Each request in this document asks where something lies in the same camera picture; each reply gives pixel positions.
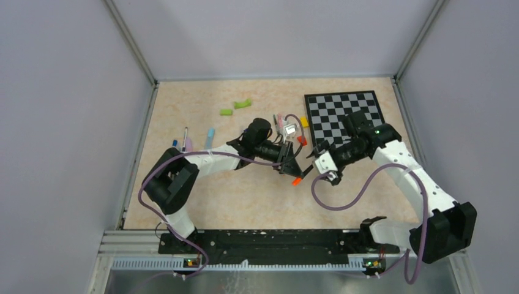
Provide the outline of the orange highlighter cap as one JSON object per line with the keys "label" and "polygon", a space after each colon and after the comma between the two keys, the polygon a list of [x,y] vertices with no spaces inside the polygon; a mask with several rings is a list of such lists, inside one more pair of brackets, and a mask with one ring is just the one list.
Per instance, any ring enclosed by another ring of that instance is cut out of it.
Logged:
{"label": "orange highlighter cap", "polygon": [[293,182],[292,182],[292,185],[293,186],[297,186],[301,183],[302,181],[302,178],[296,178]]}

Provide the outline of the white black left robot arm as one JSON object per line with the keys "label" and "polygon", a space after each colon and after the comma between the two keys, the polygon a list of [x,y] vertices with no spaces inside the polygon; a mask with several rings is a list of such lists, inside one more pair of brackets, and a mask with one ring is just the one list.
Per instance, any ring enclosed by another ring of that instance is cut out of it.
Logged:
{"label": "white black left robot arm", "polygon": [[240,136],[217,148],[181,152],[170,147],[162,154],[143,180],[140,192],[154,203],[151,210],[174,234],[176,249],[189,253],[196,246],[195,225],[185,204],[197,179],[240,170],[249,164],[269,166],[280,174],[303,178],[293,143],[270,141],[271,133],[269,121],[255,118]]}

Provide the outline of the orange black highlighter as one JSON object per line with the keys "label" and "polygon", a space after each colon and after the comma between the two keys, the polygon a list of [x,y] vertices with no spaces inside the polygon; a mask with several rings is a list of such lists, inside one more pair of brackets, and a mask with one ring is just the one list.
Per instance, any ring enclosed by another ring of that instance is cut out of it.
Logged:
{"label": "orange black highlighter", "polygon": [[302,179],[304,179],[308,174],[314,169],[314,165],[310,164],[303,172],[302,172]]}

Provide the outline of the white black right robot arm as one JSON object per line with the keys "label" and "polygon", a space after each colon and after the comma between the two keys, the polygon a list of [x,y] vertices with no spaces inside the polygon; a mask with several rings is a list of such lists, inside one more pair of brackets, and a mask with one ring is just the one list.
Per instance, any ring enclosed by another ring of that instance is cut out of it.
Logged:
{"label": "white black right robot arm", "polygon": [[363,220],[359,245],[364,251],[376,252],[383,244],[389,244],[412,250],[419,260],[431,264],[470,246],[477,218],[475,207],[470,202],[458,202],[440,188],[393,126],[374,126],[362,111],[345,116],[342,124],[349,141],[336,147],[323,140],[313,148],[317,180],[336,186],[346,166],[370,158],[378,168],[368,180],[385,171],[419,220],[416,224],[385,216]]}

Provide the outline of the light blue highlighter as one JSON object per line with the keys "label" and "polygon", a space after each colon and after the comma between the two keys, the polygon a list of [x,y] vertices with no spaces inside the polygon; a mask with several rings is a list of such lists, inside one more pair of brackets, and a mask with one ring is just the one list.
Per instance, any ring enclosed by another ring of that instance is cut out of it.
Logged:
{"label": "light blue highlighter", "polygon": [[206,141],[204,143],[204,149],[211,149],[212,148],[212,142],[214,140],[215,135],[215,129],[210,128],[206,135]]}

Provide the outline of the pink pastel highlighter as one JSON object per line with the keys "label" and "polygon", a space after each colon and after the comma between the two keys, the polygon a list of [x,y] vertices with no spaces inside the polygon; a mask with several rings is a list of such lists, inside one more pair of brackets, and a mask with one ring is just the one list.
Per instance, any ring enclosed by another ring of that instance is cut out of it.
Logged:
{"label": "pink pastel highlighter", "polygon": [[192,152],[193,144],[190,138],[186,138],[185,140],[185,152]]}

